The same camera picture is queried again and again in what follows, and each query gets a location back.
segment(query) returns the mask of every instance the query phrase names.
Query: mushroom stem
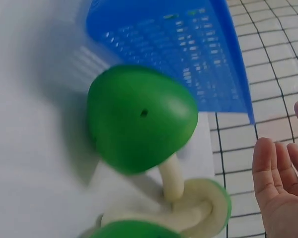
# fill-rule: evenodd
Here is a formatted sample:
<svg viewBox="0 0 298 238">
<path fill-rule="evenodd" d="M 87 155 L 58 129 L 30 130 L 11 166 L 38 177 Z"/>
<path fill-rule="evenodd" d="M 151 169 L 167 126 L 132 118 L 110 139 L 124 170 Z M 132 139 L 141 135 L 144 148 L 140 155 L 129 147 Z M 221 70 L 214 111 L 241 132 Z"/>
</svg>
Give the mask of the mushroom stem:
<svg viewBox="0 0 298 238">
<path fill-rule="evenodd" d="M 184 191 L 184 180 L 176 153 L 158 167 L 163 183 L 164 199 L 167 202 L 174 202 L 180 199 Z"/>
<path fill-rule="evenodd" d="M 181 232 L 196 226 L 205 220 L 212 211 L 212 205 L 208 201 L 203 201 L 199 206 L 195 206 L 182 211 L 162 214 L 142 214 L 142 213 L 105 213 L 101 220 L 101 226 L 121 220 L 139 220 L 159 224 L 175 232 Z"/>
</svg>

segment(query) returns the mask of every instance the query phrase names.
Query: green mushroom toy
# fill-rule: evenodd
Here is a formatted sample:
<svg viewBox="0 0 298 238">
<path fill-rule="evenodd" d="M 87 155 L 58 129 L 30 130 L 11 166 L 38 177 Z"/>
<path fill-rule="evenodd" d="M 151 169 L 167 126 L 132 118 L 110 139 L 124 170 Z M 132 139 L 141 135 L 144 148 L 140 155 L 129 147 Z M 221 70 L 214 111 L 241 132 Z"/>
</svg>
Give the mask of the green mushroom toy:
<svg viewBox="0 0 298 238">
<path fill-rule="evenodd" d="M 87 117 L 103 160 L 124 175 L 158 166 L 165 200 L 172 205 L 171 213 L 105 212 L 102 227 L 138 220 L 187 238 L 212 238 L 225 227 L 231 216 L 226 190 L 206 178 L 184 181 L 178 165 L 176 152 L 198 121 L 197 105 L 184 87 L 149 68 L 115 66 L 92 83 Z"/>
<path fill-rule="evenodd" d="M 87 119 L 107 164 L 124 175 L 158 166 L 165 200 L 182 196 L 175 152 L 191 138 L 198 121 L 197 105 L 184 87 L 142 66 L 115 66 L 92 83 Z"/>
</svg>

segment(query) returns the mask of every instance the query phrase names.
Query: green cap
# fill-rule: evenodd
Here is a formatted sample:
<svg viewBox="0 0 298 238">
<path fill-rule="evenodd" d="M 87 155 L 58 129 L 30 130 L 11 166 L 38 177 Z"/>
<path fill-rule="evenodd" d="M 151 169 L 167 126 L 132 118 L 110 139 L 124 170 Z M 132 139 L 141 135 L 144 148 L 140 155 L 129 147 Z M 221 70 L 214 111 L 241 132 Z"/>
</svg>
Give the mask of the green cap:
<svg viewBox="0 0 298 238">
<path fill-rule="evenodd" d="M 140 221 L 119 221 L 97 230 L 90 238 L 182 238 L 164 227 Z"/>
<path fill-rule="evenodd" d="M 99 75 L 87 99 L 98 152 L 122 174 L 142 173 L 183 147 L 198 121 L 191 94 L 173 79 L 138 65 Z"/>
</svg>

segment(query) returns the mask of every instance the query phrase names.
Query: blue container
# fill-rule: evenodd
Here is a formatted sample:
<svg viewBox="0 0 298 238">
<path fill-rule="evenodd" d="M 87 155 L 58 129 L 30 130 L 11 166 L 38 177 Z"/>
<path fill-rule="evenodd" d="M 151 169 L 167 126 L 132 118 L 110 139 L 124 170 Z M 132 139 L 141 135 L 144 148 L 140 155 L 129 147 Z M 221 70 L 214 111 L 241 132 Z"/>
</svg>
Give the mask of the blue container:
<svg viewBox="0 0 298 238">
<path fill-rule="evenodd" d="M 245 66 L 225 0 L 93 0 L 87 31 L 126 64 L 187 87 L 203 112 L 248 113 Z"/>
</svg>

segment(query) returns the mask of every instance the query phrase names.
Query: human hand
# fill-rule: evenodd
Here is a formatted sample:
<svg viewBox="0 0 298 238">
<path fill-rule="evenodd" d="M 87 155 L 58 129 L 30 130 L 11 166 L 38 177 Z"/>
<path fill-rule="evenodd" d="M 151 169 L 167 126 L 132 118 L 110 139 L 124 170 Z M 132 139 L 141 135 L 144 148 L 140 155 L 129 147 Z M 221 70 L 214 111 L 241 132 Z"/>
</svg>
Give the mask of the human hand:
<svg viewBox="0 0 298 238">
<path fill-rule="evenodd" d="M 298 118 L 298 103 L 295 104 Z M 254 149 L 255 196 L 268 238 L 298 238 L 298 146 L 260 138 Z"/>
</svg>

